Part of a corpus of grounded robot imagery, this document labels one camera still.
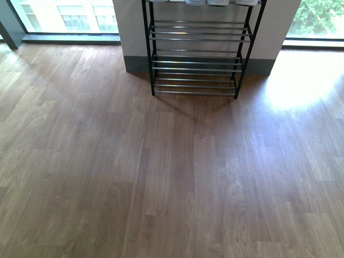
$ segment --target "metal shoe rack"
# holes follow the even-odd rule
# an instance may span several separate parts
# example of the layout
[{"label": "metal shoe rack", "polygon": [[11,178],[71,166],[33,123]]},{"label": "metal shoe rack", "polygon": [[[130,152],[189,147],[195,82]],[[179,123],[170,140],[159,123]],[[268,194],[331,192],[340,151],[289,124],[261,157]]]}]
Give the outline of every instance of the metal shoe rack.
[{"label": "metal shoe rack", "polygon": [[[153,5],[161,3],[141,1],[152,95],[187,94],[237,98],[267,0],[259,1],[255,7],[246,6],[247,14],[243,22],[156,20]],[[167,3],[185,4],[184,0],[170,0]],[[252,31],[252,10],[259,7]],[[181,42],[201,46],[190,49],[181,47]],[[237,44],[238,50],[209,49],[210,42]],[[245,59],[242,55],[244,44],[249,44]]]}]

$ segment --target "tree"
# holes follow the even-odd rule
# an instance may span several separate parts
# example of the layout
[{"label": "tree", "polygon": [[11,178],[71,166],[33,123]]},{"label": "tree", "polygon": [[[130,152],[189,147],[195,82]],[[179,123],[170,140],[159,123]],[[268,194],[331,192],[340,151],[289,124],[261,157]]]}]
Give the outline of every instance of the tree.
[{"label": "tree", "polygon": [[336,33],[334,18],[342,15],[343,0],[302,0],[288,35]]}]

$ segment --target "white wall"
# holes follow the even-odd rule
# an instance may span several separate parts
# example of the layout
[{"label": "white wall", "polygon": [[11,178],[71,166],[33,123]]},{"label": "white wall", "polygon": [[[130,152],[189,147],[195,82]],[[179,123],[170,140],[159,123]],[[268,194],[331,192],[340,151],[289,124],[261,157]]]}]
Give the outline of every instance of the white wall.
[{"label": "white wall", "polygon": [[[292,23],[301,0],[268,0],[261,22],[252,59],[275,60]],[[116,11],[121,44],[125,56],[146,56],[145,31],[141,0],[113,0]],[[234,4],[225,8],[189,6],[183,3],[155,3],[156,19],[188,19],[238,21],[245,17],[245,7]],[[259,8],[254,9],[252,21],[257,17]],[[214,49],[228,50],[228,44],[207,43]]]}]

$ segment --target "building window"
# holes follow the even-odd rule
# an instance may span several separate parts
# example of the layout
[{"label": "building window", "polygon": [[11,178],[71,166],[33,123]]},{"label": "building window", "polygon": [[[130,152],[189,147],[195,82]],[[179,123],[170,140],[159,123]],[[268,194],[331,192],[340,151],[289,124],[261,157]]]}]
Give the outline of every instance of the building window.
[{"label": "building window", "polygon": [[344,1],[302,0],[287,37],[344,39]]},{"label": "building window", "polygon": [[111,33],[112,31],[116,31],[118,33],[116,17],[112,7],[93,6],[93,10],[101,32]]},{"label": "building window", "polygon": [[90,30],[86,16],[62,15],[62,19],[69,32],[87,32]]},{"label": "building window", "polygon": [[34,14],[31,6],[29,4],[27,4],[27,2],[25,1],[21,1],[21,7],[23,8],[28,20],[31,23],[31,26],[34,28],[35,31],[37,32],[42,32],[42,28],[41,25],[39,24],[36,15]]},{"label": "building window", "polygon": [[58,9],[68,32],[90,31],[84,6],[59,5]]},{"label": "building window", "polygon": [[112,0],[10,0],[28,32],[117,34]]}]

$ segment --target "white shoe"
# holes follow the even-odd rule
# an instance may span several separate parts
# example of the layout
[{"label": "white shoe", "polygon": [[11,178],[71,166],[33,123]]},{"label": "white shoe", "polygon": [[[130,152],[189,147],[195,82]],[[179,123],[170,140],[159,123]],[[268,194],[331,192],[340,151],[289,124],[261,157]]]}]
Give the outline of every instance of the white shoe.
[{"label": "white shoe", "polygon": [[185,0],[185,2],[190,5],[203,5],[205,1],[206,0]]},{"label": "white shoe", "polygon": [[230,0],[207,0],[206,2],[211,6],[228,6],[230,4]]},{"label": "white shoe", "polygon": [[235,3],[239,5],[256,6],[258,4],[258,0],[235,0]]}]

